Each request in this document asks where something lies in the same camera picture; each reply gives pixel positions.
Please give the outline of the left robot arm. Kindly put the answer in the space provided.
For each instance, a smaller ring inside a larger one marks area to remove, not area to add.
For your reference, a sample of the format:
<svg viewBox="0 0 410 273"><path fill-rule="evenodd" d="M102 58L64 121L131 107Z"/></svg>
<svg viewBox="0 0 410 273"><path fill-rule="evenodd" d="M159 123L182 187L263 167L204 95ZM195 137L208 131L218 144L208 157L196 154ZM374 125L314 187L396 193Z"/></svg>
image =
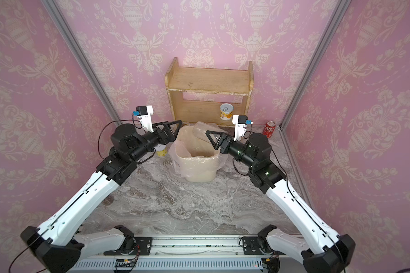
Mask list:
<svg viewBox="0 0 410 273"><path fill-rule="evenodd" d="M176 140L182 121L159 122L140 134L133 124L122 124L111 136L109 155L80 190L52 217L39 226L28 226L20 235L27 249L51 273L66 273L80 260L113 251L139 252L134 233L122 225L105 232L78 235L82 223L99 204L118 189L144 163L143 156L159 144Z"/></svg>

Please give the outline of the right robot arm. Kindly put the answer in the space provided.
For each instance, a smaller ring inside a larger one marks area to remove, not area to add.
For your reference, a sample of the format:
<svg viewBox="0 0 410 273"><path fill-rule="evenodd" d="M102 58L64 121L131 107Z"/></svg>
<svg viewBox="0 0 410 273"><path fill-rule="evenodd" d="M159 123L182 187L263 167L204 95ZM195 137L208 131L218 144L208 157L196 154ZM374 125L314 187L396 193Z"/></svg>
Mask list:
<svg viewBox="0 0 410 273"><path fill-rule="evenodd" d="M284 170L271 160L272 146L263 134L253 133L246 143L219 131L206 131L213 148L248 167L252 184L277 204L302 238L268 226L258 237L268 251L278 251L304 266L308 273L344 273L356 247L348 235L340 235L307 205L288 181Z"/></svg>

